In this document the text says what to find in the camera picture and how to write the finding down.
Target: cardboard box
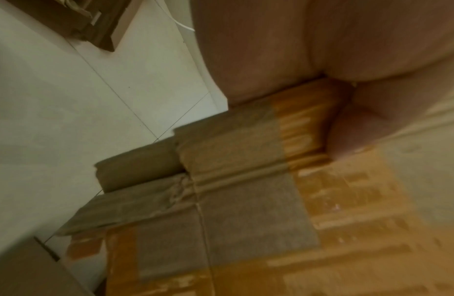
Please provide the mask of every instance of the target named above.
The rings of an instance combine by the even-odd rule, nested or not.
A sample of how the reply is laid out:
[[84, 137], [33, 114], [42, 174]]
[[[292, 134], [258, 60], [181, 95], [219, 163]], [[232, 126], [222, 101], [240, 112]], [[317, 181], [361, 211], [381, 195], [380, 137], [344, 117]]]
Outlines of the cardboard box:
[[427, 214], [446, 205], [395, 177], [400, 143], [324, 153], [352, 91], [314, 81], [100, 162], [105, 194], [59, 234], [104, 238], [110, 296], [454, 295], [454, 199]]
[[8, 0], [65, 38], [115, 51], [142, 0]]
[[0, 257], [0, 295], [91, 296], [32, 238]]

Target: brown cardboard box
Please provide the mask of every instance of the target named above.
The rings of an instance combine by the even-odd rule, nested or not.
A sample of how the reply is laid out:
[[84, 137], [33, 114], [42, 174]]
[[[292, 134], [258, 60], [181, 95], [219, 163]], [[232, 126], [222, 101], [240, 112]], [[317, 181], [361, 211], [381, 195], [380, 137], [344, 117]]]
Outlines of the brown cardboard box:
[[106, 194], [59, 233], [104, 238], [108, 295], [454, 295], [454, 194], [440, 223], [387, 163], [411, 133], [324, 153], [352, 91], [318, 80], [98, 163]]
[[66, 38], [115, 51], [142, 0], [8, 0]]
[[63, 266], [27, 239], [0, 257], [1, 296], [90, 296]]

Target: human skin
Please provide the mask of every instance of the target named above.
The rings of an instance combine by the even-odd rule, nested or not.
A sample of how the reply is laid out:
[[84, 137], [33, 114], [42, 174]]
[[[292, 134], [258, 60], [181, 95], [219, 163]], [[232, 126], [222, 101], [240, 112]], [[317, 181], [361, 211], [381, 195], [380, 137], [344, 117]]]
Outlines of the human skin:
[[191, 0], [230, 106], [327, 76], [356, 83], [327, 151], [341, 158], [454, 90], [454, 0]]

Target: white wire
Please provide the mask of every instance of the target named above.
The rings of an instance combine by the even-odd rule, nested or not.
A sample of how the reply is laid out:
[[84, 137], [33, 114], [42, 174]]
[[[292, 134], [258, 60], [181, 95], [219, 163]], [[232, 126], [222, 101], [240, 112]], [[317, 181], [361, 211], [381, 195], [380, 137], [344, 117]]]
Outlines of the white wire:
[[190, 31], [195, 32], [195, 30], [194, 30], [193, 28], [188, 27], [188, 26], [186, 26], [186, 25], [183, 25], [182, 23], [180, 23], [179, 21], [177, 21], [176, 19], [174, 19], [168, 12], [165, 11], [165, 9], [162, 8], [162, 6], [159, 4], [159, 2], [158, 2], [157, 0], [154, 0], [154, 1], [155, 1], [155, 3], [157, 3], [157, 5], [160, 7], [160, 9], [166, 14], [166, 16], [168, 16], [169, 18], [171, 18], [172, 21], [174, 21], [175, 23], [177, 23], [177, 25], [179, 25], [179, 26], [181, 26], [181, 27], [183, 27], [183, 28], [185, 28], [185, 29], [188, 29], [188, 30], [190, 30]]

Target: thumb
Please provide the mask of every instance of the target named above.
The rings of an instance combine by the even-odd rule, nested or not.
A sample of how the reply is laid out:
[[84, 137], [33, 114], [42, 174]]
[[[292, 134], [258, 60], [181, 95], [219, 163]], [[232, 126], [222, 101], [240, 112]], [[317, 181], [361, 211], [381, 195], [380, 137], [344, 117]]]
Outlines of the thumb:
[[357, 85], [335, 119], [327, 152], [341, 158], [403, 128], [454, 89], [454, 55], [416, 72]]

